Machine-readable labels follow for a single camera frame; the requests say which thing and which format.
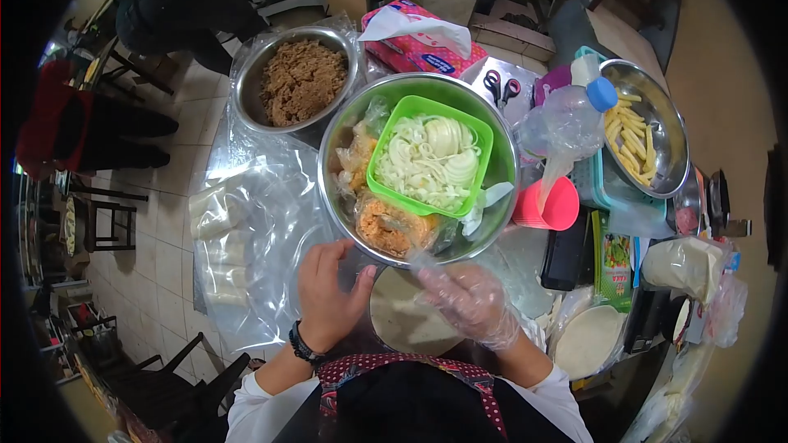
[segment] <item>tissue box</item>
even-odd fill
[[[394,0],[383,7],[394,7],[413,18],[440,19],[409,0]],[[361,18],[363,30],[379,10],[370,11]],[[469,67],[487,57],[487,52],[473,41],[468,59],[463,59],[446,47],[434,46],[435,44],[438,42],[434,38],[423,33],[379,41],[364,41],[364,47],[369,53],[397,72],[437,72],[459,78]]]

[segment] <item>red plastic cup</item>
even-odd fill
[[[568,230],[580,212],[580,197],[572,181],[563,176],[556,181],[545,201],[545,211],[537,211],[541,180],[517,195],[515,213],[511,218],[520,226],[545,230]]]

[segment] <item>polka dot apron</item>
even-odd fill
[[[337,390],[349,380],[375,368],[400,361],[424,363],[450,374],[470,388],[479,392],[479,399],[490,422],[507,438],[504,420],[493,397],[493,376],[473,364],[452,359],[442,359],[421,354],[390,352],[388,354],[355,354],[331,361],[320,367],[318,377],[322,388],[320,397],[321,422],[337,419]]]

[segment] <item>blue bottle cap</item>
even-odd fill
[[[605,113],[618,103],[616,88],[605,78],[596,78],[590,82],[586,86],[586,95],[591,101],[591,106],[599,113]]]

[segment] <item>gloved hand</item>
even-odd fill
[[[437,307],[462,335],[493,351],[513,346],[520,326],[508,310],[504,286],[490,271],[473,263],[411,270],[426,289],[423,300]]]

